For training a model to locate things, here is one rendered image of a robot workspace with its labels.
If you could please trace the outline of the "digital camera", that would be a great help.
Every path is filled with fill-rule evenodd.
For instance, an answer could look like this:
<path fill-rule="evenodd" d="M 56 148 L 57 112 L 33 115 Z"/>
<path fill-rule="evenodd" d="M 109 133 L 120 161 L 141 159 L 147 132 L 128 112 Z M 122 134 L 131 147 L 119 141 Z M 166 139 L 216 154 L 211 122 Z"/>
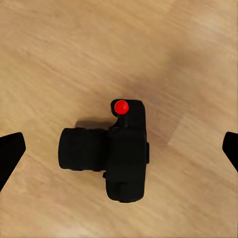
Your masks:
<path fill-rule="evenodd" d="M 63 129 L 59 139 L 59 165 L 74 171 L 104 170 L 109 199 L 136 202 L 144 196 L 150 151 L 144 104 L 139 100 L 115 99 L 111 111 L 118 121 L 109 130 Z"/>

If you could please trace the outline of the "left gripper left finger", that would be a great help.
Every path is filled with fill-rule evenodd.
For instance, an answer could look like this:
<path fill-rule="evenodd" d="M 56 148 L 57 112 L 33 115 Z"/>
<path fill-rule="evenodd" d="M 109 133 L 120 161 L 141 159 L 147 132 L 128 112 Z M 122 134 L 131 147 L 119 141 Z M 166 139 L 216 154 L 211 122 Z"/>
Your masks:
<path fill-rule="evenodd" d="M 0 191 L 26 150 L 22 132 L 0 137 Z"/>

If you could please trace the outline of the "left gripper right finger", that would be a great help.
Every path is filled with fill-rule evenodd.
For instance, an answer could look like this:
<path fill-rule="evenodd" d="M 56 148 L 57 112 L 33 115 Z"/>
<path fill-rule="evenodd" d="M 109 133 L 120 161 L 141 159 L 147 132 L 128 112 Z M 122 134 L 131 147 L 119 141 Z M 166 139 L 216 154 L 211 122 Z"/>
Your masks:
<path fill-rule="evenodd" d="M 226 132 L 222 149 L 238 172 L 238 134 Z"/>

